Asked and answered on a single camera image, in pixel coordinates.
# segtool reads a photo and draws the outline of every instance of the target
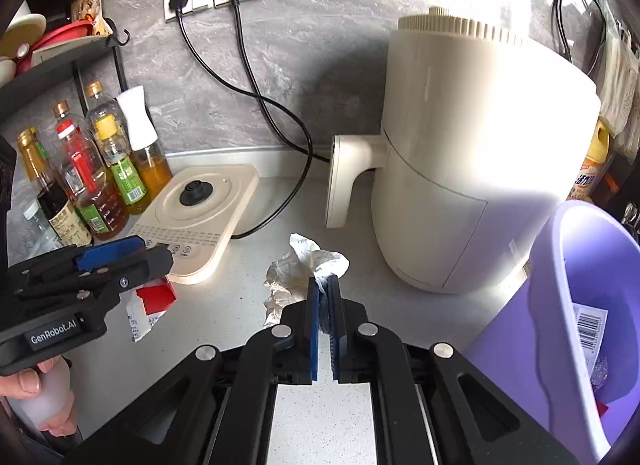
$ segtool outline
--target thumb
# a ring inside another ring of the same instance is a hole
[[[40,378],[33,369],[25,369],[11,375],[0,377],[0,396],[10,398],[35,398],[40,394]]]

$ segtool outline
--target gold bottle cap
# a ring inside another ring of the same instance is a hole
[[[102,83],[99,80],[94,80],[91,84],[84,87],[84,94],[87,97],[94,97],[98,93],[102,93]]]
[[[31,126],[30,128],[26,128],[23,132],[18,135],[18,138],[15,139],[18,146],[27,147],[30,143],[33,142],[33,135],[35,135],[37,129]]]
[[[69,103],[65,100],[53,106],[53,114],[56,117],[61,117],[64,113],[69,113]]]
[[[95,131],[98,133],[100,140],[113,137],[118,132],[118,125],[113,115],[106,115],[95,122]]]

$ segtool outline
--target air fryer handle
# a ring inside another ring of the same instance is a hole
[[[363,171],[386,164],[388,142],[383,135],[335,135],[324,224],[342,227],[347,220],[353,181]]]

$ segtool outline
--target yellow detergent bottle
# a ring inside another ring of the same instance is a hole
[[[569,193],[568,200],[586,200],[591,192],[593,181],[598,170],[607,159],[609,152],[609,131],[605,125],[598,121],[596,129],[591,137],[591,145],[587,151],[587,156],[582,163],[580,172],[575,179],[574,186]]]

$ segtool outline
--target white bowl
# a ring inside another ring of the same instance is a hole
[[[11,82],[15,77],[15,62],[11,59],[0,60],[0,87]]]

